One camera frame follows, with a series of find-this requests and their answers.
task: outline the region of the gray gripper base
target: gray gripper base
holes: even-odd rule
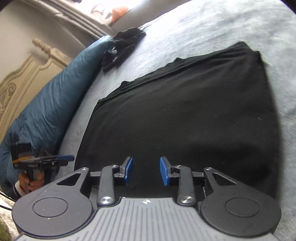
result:
[[[43,240],[21,234],[17,241]],[[122,198],[113,207],[98,209],[93,220],[78,232],[47,241],[277,241],[272,234],[256,238],[228,236],[207,225],[192,207],[172,198]]]

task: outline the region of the headboard finial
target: headboard finial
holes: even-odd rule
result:
[[[49,54],[50,51],[52,50],[52,47],[43,43],[40,39],[33,39],[32,43],[39,47],[43,52],[45,52],[46,54]]]

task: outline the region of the bed sheet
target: bed sheet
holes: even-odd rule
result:
[[[280,240],[295,240],[296,15],[280,0],[192,0],[141,28],[147,35],[134,53],[118,69],[101,71],[96,77],[69,126],[60,154],[76,156],[97,101],[122,81],[133,81],[177,57],[203,55],[244,41],[261,52],[281,122],[282,219],[275,234]],[[73,169],[74,163],[62,167],[56,178]]]

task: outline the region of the green fuzzy fabric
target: green fuzzy fabric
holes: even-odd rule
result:
[[[6,223],[0,217],[0,241],[11,241],[12,237]]]

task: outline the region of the blue pillow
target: blue pillow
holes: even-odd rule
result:
[[[61,73],[48,82],[12,123],[0,145],[0,184],[7,191],[18,180],[13,169],[10,145],[30,142],[33,154],[39,149],[54,153],[83,95],[100,71],[110,36],[84,49]]]

